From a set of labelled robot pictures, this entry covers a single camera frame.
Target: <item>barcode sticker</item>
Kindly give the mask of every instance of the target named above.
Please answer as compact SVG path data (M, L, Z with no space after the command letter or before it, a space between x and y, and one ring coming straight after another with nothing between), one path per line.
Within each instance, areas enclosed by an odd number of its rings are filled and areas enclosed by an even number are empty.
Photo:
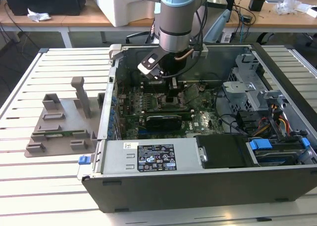
M123 149L138 149L138 142L123 143Z

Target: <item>black connector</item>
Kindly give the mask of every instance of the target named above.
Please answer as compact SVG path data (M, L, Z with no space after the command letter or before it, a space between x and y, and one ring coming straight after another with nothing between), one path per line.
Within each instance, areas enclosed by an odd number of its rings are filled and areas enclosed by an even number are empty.
M247 14L243 14L242 18L243 18L243 23L251 24L252 16L247 15Z

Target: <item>red wire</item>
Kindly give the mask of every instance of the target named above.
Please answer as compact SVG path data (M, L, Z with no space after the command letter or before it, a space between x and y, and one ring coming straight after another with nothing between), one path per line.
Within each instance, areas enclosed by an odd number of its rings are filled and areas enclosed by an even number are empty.
M260 129L260 127L261 127L261 121L264 120L264 119L267 119L267 118L263 117L263 118L261 118L261 120L259 121L259 127L258 127L258 129Z
M289 131L290 131L290 125L289 122L286 119L283 119L286 122L286 132L289 135Z

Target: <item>power supply label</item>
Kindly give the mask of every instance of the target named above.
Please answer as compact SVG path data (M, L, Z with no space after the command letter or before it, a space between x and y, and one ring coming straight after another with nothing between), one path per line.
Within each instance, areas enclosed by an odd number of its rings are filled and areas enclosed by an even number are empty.
M138 146L138 171L177 170L173 144Z

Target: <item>computer case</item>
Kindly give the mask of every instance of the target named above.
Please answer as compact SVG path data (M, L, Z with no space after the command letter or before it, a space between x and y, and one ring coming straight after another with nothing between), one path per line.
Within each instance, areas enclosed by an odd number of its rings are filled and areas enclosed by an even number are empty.
M36 13L79 15L86 0L7 0L14 15Z

